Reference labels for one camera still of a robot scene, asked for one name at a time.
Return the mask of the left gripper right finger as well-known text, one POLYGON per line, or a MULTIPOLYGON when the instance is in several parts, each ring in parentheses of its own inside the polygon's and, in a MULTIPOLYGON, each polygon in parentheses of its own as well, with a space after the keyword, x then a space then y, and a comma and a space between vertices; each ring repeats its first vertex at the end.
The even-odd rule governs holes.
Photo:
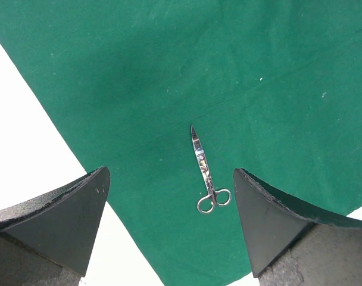
POLYGON ((261 285, 362 285, 362 220, 233 173, 251 271, 261 285))

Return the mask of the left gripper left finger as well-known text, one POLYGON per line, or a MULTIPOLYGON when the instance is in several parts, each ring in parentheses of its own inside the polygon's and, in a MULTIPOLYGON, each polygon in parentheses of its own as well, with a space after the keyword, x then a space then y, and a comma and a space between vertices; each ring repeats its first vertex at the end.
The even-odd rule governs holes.
POLYGON ((110 171, 103 166, 0 210, 0 285, 78 285, 109 188, 110 171))

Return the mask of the silver surgical scissors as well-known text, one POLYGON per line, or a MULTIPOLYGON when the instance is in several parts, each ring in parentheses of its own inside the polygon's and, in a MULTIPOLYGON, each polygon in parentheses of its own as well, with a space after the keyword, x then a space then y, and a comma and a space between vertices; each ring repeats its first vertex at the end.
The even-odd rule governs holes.
POLYGON ((202 178, 204 180, 204 185, 207 189, 207 195, 198 200, 196 208, 197 211, 202 214, 210 214, 216 206, 222 207, 228 205, 232 200, 232 193, 226 188, 216 190, 208 165, 208 161, 205 155, 205 151, 193 125, 191 125, 191 141, 196 161, 198 163, 202 178), (217 199, 220 194, 227 194, 227 200, 223 203, 219 202, 219 200, 217 199), (204 201, 209 201, 211 204, 211 207, 208 210, 203 210, 201 207, 204 201))

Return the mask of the green surgical cloth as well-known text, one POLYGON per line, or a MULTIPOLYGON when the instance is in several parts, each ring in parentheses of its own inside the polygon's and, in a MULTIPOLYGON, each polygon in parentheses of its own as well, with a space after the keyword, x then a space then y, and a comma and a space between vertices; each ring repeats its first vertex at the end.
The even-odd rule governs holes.
POLYGON ((362 206, 362 1, 0 1, 0 43, 164 285, 251 268, 244 168, 335 213, 362 206))

